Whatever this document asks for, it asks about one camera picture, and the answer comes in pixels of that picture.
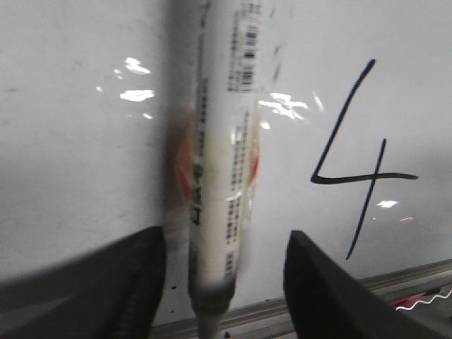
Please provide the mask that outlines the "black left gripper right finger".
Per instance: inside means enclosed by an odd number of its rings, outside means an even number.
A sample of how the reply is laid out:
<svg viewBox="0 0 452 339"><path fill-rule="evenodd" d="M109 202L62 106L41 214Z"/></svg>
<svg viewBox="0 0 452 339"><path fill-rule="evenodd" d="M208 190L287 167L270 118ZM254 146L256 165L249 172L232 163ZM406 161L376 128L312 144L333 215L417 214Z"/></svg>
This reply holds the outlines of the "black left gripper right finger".
<svg viewBox="0 0 452 339"><path fill-rule="evenodd" d="M299 230L287 243L283 289L298 338L449 338L377 297Z"/></svg>

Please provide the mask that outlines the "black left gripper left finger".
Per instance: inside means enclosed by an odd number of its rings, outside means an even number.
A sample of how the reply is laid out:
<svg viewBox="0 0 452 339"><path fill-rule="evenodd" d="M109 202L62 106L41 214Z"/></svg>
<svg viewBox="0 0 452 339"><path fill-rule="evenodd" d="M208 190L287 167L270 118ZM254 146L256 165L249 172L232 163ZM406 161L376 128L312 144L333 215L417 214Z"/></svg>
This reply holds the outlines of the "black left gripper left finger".
<svg viewBox="0 0 452 339"><path fill-rule="evenodd" d="M2 338L147 338L166 243L153 226L1 284Z"/></svg>

